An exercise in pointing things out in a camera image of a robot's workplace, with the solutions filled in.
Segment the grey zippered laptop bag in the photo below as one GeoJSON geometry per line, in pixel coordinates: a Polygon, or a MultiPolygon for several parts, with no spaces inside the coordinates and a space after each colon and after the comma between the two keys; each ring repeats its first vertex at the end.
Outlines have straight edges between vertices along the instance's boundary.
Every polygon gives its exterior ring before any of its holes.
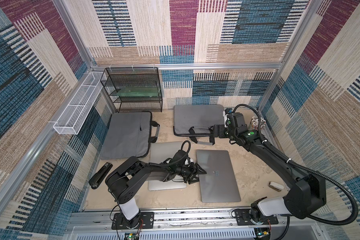
{"type": "Polygon", "coordinates": [[[117,113],[111,118],[100,160],[143,158],[158,139],[160,124],[149,111],[117,113]]]}

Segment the white eraser block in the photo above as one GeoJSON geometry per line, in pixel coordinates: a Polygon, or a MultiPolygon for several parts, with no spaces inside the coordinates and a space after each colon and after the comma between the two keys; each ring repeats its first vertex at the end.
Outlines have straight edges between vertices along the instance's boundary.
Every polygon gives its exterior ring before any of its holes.
{"type": "Polygon", "coordinates": [[[277,192],[281,192],[282,190],[285,189],[285,187],[279,183],[276,183],[274,181],[270,181],[269,184],[268,184],[269,188],[277,191],[277,192]]]}

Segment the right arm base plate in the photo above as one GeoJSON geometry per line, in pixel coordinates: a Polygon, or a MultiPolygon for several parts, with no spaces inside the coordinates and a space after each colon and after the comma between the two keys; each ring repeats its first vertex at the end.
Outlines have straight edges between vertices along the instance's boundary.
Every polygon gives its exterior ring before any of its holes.
{"type": "Polygon", "coordinates": [[[255,220],[250,211],[251,209],[234,209],[231,211],[231,216],[237,221],[238,226],[277,225],[279,223],[276,215],[255,220]]]}

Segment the black stapler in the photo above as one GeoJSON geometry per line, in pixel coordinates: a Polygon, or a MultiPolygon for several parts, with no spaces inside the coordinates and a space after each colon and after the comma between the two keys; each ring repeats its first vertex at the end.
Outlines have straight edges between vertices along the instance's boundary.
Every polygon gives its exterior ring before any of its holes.
{"type": "Polygon", "coordinates": [[[103,180],[106,178],[113,165],[111,163],[105,163],[99,171],[97,171],[89,180],[89,185],[93,190],[97,189],[103,180]]]}

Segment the cup of coloured pencils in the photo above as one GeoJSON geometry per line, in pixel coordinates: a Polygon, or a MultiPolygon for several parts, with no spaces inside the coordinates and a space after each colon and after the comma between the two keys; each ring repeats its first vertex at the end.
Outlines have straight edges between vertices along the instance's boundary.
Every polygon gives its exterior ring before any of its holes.
{"type": "Polygon", "coordinates": [[[258,118],[256,116],[252,117],[251,122],[250,122],[250,127],[252,129],[258,130],[258,129],[263,129],[266,125],[266,120],[264,118],[258,118]]]}

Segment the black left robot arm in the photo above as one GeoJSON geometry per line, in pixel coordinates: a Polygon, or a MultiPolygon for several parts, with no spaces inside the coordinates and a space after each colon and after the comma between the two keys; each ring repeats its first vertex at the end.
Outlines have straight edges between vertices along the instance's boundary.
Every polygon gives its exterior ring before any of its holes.
{"type": "Polygon", "coordinates": [[[146,163],[137,157],[130,157],[111,172],[105,180],[108,192],[114,197],[120,213],[113,219],[113,230],[118,222],[126,228],[135,229],[143,225],[142,213],[137,206],[135,195],[146,181],[169,182],[176,176],[189,185],[200,181],[199,176],[207,172],[191,161],[191,142],[184,141],[181,149],[172,158],[161,163],[146,163]]]}

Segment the silver apple laptop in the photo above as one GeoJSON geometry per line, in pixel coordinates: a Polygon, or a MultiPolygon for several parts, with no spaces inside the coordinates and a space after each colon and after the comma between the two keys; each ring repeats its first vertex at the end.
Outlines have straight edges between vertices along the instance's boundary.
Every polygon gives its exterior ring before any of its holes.
{"type": "MultiPolygon", "coordinates": [[[[155,143],[151,145],[150,163],[162,163],[168,158],[172,158],[175,153],[181,149],[182,142],[155,143]]],[[[183,182],[183,178],[176,176],[168,182],[149,181],[149,191],[162,191],[173,189],[184,189],[187,184],[183,182]]]]}

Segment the dark grey laptop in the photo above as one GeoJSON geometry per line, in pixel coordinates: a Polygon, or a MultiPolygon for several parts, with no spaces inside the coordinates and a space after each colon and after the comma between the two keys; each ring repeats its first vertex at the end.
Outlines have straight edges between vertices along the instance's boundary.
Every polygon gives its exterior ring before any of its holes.
{"type": "Polygon", "coordinates": [[[241,196],[228,151],[197,150],[197,163],[206,171],[199,175],[203,203],[237,203],[241,196]]]}

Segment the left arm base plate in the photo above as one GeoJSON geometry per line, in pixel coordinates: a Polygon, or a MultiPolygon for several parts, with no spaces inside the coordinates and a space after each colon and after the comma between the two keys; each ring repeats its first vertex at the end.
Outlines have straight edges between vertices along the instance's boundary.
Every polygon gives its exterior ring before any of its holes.
{"type": "Polygon", "coordinates": [[[112,230],[134,230],[138,228],[152,229],[154,225],[154,212],[139,212],[131,220],[127,220],[122,213],[116,213],[113,217],[112,230]]]}

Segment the green mat on shelf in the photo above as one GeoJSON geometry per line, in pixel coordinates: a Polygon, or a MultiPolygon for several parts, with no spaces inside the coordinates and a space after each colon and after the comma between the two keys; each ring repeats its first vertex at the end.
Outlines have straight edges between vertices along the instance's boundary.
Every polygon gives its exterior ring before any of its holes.
{"type": "Polygon", "coordinates": [[[158,97],[156,87],[125,87],[116,93],[119,97],[158,97]]]}

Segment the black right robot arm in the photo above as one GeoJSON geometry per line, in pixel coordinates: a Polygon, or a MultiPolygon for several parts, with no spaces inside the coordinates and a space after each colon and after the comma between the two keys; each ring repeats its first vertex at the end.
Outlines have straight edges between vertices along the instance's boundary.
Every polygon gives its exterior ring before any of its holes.
{"type": "Polygon", "coordinates": [[[237,144],[260,158],[276,172],[289,188],[283,197],[268,199],[266,197],[252,203],[251,220],[261,224],[266,217],[273,215],[293,216],[298,219],[310,218],[320,223],[344,226],[354,222],[359,214],[357,201],[352,194],[334,179],[294,162],[272,145],[261,133],[261,129],[249,130],[243,114],[234,109],[225,109],[226,122],[213,127],[215,137],[228,138],[230,144],[237,144]],[[326,182],[339,188],[349,199],[352,211],[348,218],[331,221],[313,216],[313,213],[327,203],[326,182]]]}

